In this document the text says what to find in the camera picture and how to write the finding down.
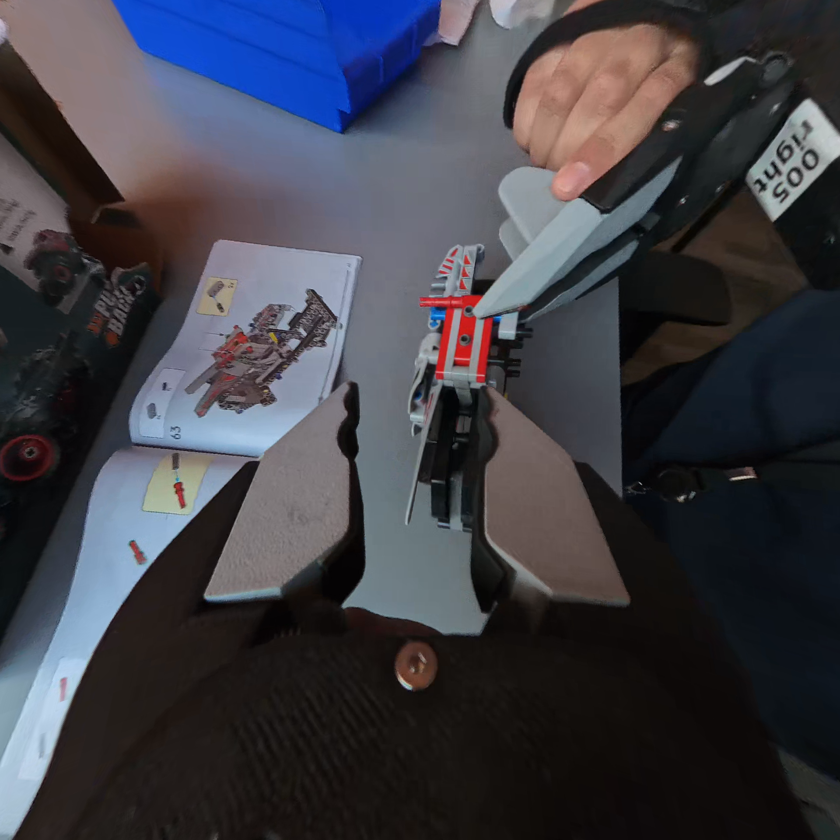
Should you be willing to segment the brown cardboard box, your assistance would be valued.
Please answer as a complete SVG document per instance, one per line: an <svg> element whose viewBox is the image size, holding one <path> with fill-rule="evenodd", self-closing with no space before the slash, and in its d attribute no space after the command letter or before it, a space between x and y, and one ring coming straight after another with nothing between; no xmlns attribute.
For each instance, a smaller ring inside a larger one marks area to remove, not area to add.
<svg viewBox="0 0 840 840"><path fill-rule="evenodd" d="M147 264L161 292L160 247L14 49L5 24L1 142L3 267L37 287L24 263L37 233L48 229L72 236L108 270Z"/></svg>

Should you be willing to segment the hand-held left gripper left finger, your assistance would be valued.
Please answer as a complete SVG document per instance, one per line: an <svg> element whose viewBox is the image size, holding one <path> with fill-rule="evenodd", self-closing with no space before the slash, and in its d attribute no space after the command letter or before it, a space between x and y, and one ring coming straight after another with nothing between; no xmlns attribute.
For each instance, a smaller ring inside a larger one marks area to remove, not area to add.
<svg viewBox="0 0 840 840"><path fill-rule="evenodd" d="M360 394L341 384L266 450L204 598L343 604L364 573Z"/></svg>

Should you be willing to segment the person's right hand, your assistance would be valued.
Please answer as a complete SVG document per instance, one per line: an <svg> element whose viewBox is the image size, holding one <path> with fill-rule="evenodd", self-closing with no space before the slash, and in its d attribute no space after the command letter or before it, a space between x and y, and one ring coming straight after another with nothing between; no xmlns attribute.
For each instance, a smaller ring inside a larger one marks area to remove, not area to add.
<svg viewBox="0 0 840 840"><path fill-rule="evenodd" d="M661 24L583 35L528 69L514 138L532 165L553 173L554 196L573 201L644 141L699 65L698 45Z"/></svg>

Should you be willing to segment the grey fabric seat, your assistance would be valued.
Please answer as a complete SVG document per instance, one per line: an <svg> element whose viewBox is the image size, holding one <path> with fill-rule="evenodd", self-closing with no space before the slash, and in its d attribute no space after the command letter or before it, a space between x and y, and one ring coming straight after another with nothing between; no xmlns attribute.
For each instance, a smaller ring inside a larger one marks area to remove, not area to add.
<svg viewBox="0 0 840 840"><path fill-rule="evenodd" d="M778 749L787 783L817 839L839 838L839 782Z"/></svg>

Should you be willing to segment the person's legs in dark pants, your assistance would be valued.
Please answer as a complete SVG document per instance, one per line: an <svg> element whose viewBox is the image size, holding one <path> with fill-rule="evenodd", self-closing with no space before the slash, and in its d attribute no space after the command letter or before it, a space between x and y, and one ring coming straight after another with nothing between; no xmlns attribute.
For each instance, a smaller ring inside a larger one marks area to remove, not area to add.
<svg viewBox="0 0 840 840"><path fill-rule="evenodd" d="M626 497L782 749L839 772L839 293L805 290L623 394Z"/></svg>

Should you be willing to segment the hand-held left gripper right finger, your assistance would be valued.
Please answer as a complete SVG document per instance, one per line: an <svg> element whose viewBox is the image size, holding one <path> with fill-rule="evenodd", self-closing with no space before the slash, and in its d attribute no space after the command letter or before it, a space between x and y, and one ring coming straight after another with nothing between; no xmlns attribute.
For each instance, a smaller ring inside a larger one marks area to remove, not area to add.
<svg viewBox="0 0 840 840"><path fill-rule="evenodd" d="M572 457L492 388L479 392L471 434L470 572L481 611L507 601L529 615L554 603L629 606Z"/></svg>

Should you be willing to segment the blue plastic bin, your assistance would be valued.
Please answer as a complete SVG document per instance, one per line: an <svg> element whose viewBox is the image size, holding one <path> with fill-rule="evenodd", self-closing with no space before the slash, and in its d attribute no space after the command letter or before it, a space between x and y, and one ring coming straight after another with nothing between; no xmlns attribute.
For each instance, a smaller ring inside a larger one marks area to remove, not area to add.
<svg viewBox="0 0 840 840"><path fill-rule="evenodd" d="M345 131L436 35L436 1L115 1L145 53Z"/></svg>

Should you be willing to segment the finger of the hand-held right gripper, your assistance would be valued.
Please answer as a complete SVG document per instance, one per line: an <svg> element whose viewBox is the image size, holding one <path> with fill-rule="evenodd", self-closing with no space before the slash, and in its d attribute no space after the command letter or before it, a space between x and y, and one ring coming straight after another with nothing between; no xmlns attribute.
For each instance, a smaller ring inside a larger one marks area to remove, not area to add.
<svg viewBox="0 0 840 840"><path fill-rule="evenodd" d="M681 169L669 163L616 204L570 202L550 190L550 172L522 166L498 186L507 218L499 238L511 263L475 305L478 319L522 312L525 323L582 298L620 277L661 242L667 210L662 199Z"/></svg>

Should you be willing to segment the white plastic bag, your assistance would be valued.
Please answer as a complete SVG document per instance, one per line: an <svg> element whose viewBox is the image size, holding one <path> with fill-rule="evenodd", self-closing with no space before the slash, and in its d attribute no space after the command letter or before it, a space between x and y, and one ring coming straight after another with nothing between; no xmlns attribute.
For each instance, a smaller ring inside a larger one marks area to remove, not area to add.
<svg viewBox="0 0 840 840"><path fill-rule="evenodd" d="M490 14L501 28L548 23L562 16L572 1L489 1Z"/></svg>
<svg viewBox="0 0 840 840"><path fill-rule="evenodd" d="M480 4L481 1L440 1L437 28L423 46L459 46Z"/></svg>

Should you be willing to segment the red grey black lego model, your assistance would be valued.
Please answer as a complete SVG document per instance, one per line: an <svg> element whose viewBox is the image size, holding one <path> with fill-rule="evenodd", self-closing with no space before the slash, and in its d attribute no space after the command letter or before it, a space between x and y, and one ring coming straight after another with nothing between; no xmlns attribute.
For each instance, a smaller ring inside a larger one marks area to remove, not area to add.
<svg viewBox="0 0 840 840"><path fill-rule="evenodd" d="M482 244L456 245L444 256L427 297L483 296L493 280L478 280ZM419 437L405 523L411 522L420 486L429 488L430 513L441 529L473 529L478 437L474 431L479 397L487 387L506 390L519 376L522 348L532 330L509 313L477 318L474 308L423 308L427 334L420 342L406 413Z"/></svg>

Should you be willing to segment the lego instruction booklet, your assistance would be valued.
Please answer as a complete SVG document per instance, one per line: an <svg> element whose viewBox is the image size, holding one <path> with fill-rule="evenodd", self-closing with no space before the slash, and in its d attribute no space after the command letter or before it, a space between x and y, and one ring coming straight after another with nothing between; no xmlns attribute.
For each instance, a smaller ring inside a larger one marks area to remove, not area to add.
<svg viewBox="0 0 840 840"><path fill-rule="evenodd" d="M101 468L69 591L2 756L2 838L33 804L111 620L167 545L333 389L361 257L218 240Z"/></svg>

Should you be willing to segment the dark printed lego set box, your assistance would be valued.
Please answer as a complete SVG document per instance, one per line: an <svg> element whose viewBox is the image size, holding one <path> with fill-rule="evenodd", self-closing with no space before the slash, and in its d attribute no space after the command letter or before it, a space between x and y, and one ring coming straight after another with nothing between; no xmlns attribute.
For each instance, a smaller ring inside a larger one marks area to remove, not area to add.
<svg viewBox="0 0 840 840"><path fill-rule="evenodd" d="M75 219L2 129L1 632L161 304L161 252L131 213Z"/></svg>

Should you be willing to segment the black chair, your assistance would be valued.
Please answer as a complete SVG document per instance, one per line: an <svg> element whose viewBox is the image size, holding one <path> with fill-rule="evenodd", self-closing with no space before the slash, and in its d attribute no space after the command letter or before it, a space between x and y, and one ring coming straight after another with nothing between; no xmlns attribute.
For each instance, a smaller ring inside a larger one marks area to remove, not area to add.
<svg viewBox="0 0 840 840"><path fill-rule="evenodd" d="M725 326L732 318L726 278L704 259L653 250L619 280L618 288L624 312L705 327Z"/></svg>

